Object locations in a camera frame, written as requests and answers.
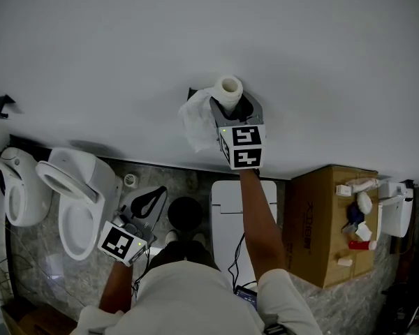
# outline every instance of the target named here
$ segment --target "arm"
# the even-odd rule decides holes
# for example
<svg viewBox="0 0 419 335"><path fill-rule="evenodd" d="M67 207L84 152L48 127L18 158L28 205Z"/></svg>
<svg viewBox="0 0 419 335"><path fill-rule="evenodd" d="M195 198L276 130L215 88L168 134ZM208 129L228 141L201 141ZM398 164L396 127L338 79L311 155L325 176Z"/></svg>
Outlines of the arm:
<svg viewBox="0 0 419 335"><path fill-rule="evenodd" d="M284 270L284 245L263 187L253 170L240 172L245 243L258 280L258 312L264 323L293 334L322 335L306 302Z"/></svg>
<svg viewBox="0 0 419 335"><path fill-rule="evenodd" d="M265 272L284 268L284 245L263 187L253 170L241 170L240 186L244 206L245 244L259 281Z"/></svg>
<svg viewBox="0 0 419 335"><path fill-rule="evenodd" d="M99 302L101 310L108 313L116 313L118 310L127 313L131 310L132 272L133 267L126 267L120 262L113 264Z"/></svg>

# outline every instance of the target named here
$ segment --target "white cap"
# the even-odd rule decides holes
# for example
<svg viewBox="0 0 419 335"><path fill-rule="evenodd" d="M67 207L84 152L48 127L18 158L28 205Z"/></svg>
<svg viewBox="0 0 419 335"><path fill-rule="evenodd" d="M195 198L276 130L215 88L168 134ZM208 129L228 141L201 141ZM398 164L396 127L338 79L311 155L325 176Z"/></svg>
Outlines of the white cap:
<svg viewBox="0 0 419 335"><path fill-rule="evenodd" d="M376 247L377 247L377 242L376 241L370 241L369 242L368 249L370 251L373 251L374 249L376 249Z"/></svg>
<svg viewBox="0 0 419 335"><path fill-rule="evenodd" d="M338 265L342 265L343 267L350 267L352 265L353 261L350 258L340 258L337 261Z"/></svg>

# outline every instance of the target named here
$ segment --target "blue object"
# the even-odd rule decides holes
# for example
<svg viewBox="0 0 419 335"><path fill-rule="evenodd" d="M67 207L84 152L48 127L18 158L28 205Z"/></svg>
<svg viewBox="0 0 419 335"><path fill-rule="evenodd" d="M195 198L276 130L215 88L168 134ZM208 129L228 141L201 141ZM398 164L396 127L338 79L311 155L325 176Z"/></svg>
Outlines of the blue object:
<svg viewBox="0 0 419 335"><path fill-rule="evenodd" d="M349 223L359 225L365 220L365 214L358 209L357 202L348 206L348 220Z"/></svg>

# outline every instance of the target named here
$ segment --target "toilet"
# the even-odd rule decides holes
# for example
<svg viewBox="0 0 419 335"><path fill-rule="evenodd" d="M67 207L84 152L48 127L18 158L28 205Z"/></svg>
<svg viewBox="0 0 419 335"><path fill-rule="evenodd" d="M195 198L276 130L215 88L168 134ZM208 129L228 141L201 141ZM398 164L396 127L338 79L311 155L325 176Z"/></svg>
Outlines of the toilet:
<svg viewBox="0 0 419 335"><path fill-rule="evenodd" d="M31 154L7 148L0 156L5 181L4 208L11 225L26 227L41 222L48 214L52 190L36 174L37 161Z"/></svg>
<svg viewBox="0 0 419 335"><path fill-rule="evenodd" d="M61 194L59 234L65 251L75 260L84 260L118 208L122 180L95 155L67 148L54 148L36 172Z"/></svg>

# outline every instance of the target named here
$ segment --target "black cable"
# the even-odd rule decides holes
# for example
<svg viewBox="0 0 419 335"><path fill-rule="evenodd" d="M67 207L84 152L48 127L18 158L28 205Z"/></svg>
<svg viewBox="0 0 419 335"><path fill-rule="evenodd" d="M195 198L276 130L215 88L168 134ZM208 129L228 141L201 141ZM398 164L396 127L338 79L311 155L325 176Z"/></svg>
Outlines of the black cable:
<svg viewBox="0 0 419 335"><path fill-rule="evenodd" d="M132 297L133 297L133 295L135 295L135 300L137 300L137 295L138 295L138 288L140 287L140 282L141 282L141 279L142 279L142 277L143 276L145 276L146 275L146 273L147 273L147 270L148 270L148 268L149 268L149 258L150 258L150 255L151 255L151 248L149 248L148 250L147 250L147 254L146 254L146 257L147 257L147 261L146 261L146 268L145 268L145 271L141 274L141 276L139 276L134 282L133 282L133 285L132 285Z"/></svg>
<svg viewBox="0 0 419 335"><path fill-rule="evenodd" d="M245 287L247 287L248 285L253 284L253 283L257 283L257 281L248 282L248 283L246 283L246 284L242 285L242 287L243 287L243 288L245 288Z"/></svg>
<svg viewBox="0 0 419 335"><path fill-rule="evenodd" d="M236 291L236 283L237 283L237 278L239 277L239 266L237 265L237 260L239 259L239 255L240 255L240 249L242 247L242 242L244 241L245 238L245 234L242 234L242 237L240 238L239 244L236 247L236 251L235 251L235 261L233 262L233 264L231 266L229 266L228 268L228 272L231 274L231 278L232 278L232 286L233 286L233 292ZM236 277L234 275L234 273L232 273L231 268L233 268L234 266L236 266Z"/></svg>

